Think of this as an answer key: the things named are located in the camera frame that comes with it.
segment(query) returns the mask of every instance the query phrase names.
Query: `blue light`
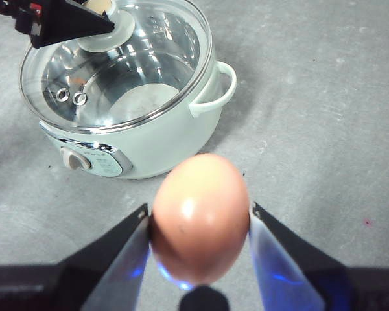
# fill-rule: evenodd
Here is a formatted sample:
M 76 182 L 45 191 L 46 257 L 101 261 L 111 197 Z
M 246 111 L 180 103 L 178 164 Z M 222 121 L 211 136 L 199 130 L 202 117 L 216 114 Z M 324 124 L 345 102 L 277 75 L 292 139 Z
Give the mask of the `blue light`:
M 157 267 L 160 273 L 162 274 L 162 276 L 164 276 L 164 278 L 166 278 L 171 283 L 174 283 L 175 285 L 179 286 L 179 288 L 181 288 L 182 290 L 191 290 L 193 288 L 193 286 L 191 286 L 188 282 L 183 282 L 180 280 L 173 279 L 173 277 L 167 271 L 165 266 L 163 266 L 162 264 L 160 263 L 157 264 Z
M 166 270 L 166 268 L 162 264 L 158 264 L 158 270 L 160 273 L 169 281 L 172 280 L 170 273 Z
M 137 268 L 132 272 L 131 277 L 139 277 L 142 274 L 142 272 L 143 272 L 143 269 Z
M 192 286 L 189 284 L 189 283 L 185 283 L 185 282 L 181 282 L 179 284 L 179 287 L 182 289 L 182 290 L 191 290 L 192 289 Z
M 287 282 L 291 285 L 302 285 L 303 283 L 301 281 L 292 281 L 292 280 L 288 280 L 286 277 L 284 277 L 283 275 L 280 275 L 280 274 L 273 274 L 272 275 L 275 279 L 277 280 L 281 280 L 283 282 Z

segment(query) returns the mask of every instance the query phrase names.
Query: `rice cooker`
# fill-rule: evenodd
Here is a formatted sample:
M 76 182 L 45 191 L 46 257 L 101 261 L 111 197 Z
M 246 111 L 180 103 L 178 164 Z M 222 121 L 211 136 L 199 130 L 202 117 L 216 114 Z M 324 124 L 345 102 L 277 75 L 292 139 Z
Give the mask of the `rice cooker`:
M 68 168 L 148 178 L 205 145 L 236 74 L 188 0 L 111 2 L 112 33 L 30 48 L 21 91 Z

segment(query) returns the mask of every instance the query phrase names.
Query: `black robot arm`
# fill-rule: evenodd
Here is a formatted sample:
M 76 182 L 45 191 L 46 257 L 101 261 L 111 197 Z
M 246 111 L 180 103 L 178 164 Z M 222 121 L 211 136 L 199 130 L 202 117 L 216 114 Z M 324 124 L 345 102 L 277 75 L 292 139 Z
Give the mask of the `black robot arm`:
M 30 36 L 35 48 L 104 34 L 114 29 L 105 12 L 82 6 L 85 0 L 0 0 L 0 14 L 16 20 L 15 29 Z

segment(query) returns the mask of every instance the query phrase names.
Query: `gray floor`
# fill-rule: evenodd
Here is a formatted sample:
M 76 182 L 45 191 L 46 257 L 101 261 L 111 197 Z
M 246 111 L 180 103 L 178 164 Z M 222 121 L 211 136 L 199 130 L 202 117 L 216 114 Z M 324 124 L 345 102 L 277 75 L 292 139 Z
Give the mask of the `gray floor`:
M 239 86 L 203 151 L 232 160 L 250 196 L 351 266 L 389 267 L 389 1 L 206 1 L 219 60 Z M 109 230 L 164 176 L 71 172 L 18 88 L 28 40 L 0 16 L 0 264 L 56 262 Z M 262 310 L 248 244 L 219 282 Z M 183 292 L 150 258 L 138 310 Z

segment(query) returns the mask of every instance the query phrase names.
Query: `brown egg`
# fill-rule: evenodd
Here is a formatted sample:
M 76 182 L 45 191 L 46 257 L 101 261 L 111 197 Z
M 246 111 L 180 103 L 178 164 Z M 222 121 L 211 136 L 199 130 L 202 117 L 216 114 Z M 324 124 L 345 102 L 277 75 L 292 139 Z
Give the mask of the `brown egg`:
M 235 262 L 249 229 L 245 182 L 227 159 L 200 154 L 178 165 L 154 199 L 151 244 L 160 271 L 188 288 Z

